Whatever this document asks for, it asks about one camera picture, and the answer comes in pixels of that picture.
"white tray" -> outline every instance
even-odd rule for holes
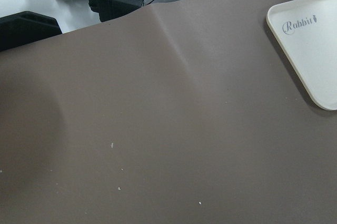
[[[337,110],[337,0],[278,4],[266,19],[311,99]]]

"white floor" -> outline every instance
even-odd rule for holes
[[[171,2],[176,0],[156,0]],[[57,19],[63,33],[100,23],[88,0],[0,0],[0,17],[32,11]]]

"printed logo on tray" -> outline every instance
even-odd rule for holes
[[[296,22],[287,21],[283,24],[283,32],[287,35],[292,35],[295,33],[295,30],[298,28],[303,28],[307,25],[313,25],[317,23],[316,15],[312,15],[310,18],[303,18],[301,20],[297,20]]]

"black plastic part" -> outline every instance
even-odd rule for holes
[[[21,12],[0,18],[0,51],[62,34],[52,17]]]

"brown tabletop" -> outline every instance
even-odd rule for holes
[[[337,113],[268,29],[182,0],[0,53],[0,223],[336,223]]]

